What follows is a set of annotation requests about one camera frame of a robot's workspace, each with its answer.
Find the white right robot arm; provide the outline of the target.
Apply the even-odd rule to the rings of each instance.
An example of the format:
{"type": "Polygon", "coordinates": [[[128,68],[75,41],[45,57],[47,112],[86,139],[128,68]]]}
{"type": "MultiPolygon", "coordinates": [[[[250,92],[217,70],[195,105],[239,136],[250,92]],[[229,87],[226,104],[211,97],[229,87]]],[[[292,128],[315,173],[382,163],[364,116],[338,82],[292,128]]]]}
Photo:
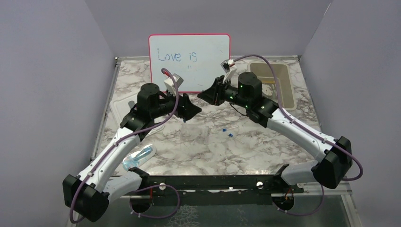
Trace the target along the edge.
{"type": "Polygon", "coordinates": [[[238,86],[216,78],[212,86],[198,94],[203,101],[219,106],[224,102],[245,108],[246,116],[264,128],[274,130],[306,150],[313,161],[285,167],[273,179],[273,187],[285,192],[298,183],[318,182],[335,189],[352,167],[351,142],[341,136],[336,139],[301,122],[279,104],[264,95],[262,82],[254,73],[240,74],[238,86]]]}

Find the white plastic container lid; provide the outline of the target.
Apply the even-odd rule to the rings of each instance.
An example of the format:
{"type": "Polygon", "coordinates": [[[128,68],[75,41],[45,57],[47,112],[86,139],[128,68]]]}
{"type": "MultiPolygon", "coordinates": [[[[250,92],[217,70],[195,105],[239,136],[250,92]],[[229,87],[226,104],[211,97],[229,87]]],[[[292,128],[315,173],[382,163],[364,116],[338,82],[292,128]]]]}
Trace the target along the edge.
{"type": "Polygon", "coordinates": [[[116,130],[120,127],[120,123],[123,118],[130,112],[131,108],[137,102],[137,93],[131,95],[125,95],[112,100],[109,104],[109,116],[110,120],[108,122],[111,129],[116,130]]]}

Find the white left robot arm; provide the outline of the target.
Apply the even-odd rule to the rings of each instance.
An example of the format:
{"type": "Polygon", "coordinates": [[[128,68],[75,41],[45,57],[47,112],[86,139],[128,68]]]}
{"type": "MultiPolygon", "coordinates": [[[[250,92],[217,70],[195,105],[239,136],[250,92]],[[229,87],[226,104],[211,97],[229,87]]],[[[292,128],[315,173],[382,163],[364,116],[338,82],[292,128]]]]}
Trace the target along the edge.
{"type": "Polygon", "coordinates": [[[99,220],[108,208],[112,197],[135,191],[143,194],[148,190],[148,180],[128,174],[112,184],[109,181],[114,170],[138,146],[148,133],[166,123],[172,116],[188,121],[202,109],[193,104],[188,96],[173,91],[161,92],[159,86],[147,83],[141,86],[137,102],[120,124],[114,138],[78,175],[67,175],[63,182],[63,197],[70,208],[70,222],[77,224],[83,219],[99,220]]]}

